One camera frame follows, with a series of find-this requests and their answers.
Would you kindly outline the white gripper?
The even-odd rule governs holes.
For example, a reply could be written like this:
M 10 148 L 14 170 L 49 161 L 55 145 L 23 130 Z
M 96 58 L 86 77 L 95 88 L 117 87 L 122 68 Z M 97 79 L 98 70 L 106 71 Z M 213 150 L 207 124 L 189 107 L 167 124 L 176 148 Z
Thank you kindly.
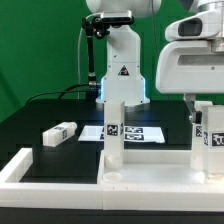
M 224 53 L 212 52 L 205 40 L 171 42 L 160 53 L 155 85 L 161 93 L 185 94 L 189 120 L 200 124 L 195 94 L 224 93 Z

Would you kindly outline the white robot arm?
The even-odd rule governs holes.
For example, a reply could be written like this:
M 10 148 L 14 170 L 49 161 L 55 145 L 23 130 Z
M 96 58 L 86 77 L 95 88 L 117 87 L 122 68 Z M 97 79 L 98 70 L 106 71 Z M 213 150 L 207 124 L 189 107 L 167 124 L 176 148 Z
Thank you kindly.
M 156 88 L 182 94 L 193 123 L 202 113 L 195 109 L 197 94 L 224 93 L 224 0 L 179 0 L 193 15 L 170 24 L 168 44 L 161 51 Z M 140 73 L 141 40 L 130 25 L 153 15 L 162 0 L 86 0 L 93 13 L 83 27 L 90 38 L 107 39 L 107 73 L 97 102 L 121 100 L 127 107 L 145 104 L 145 79 Z

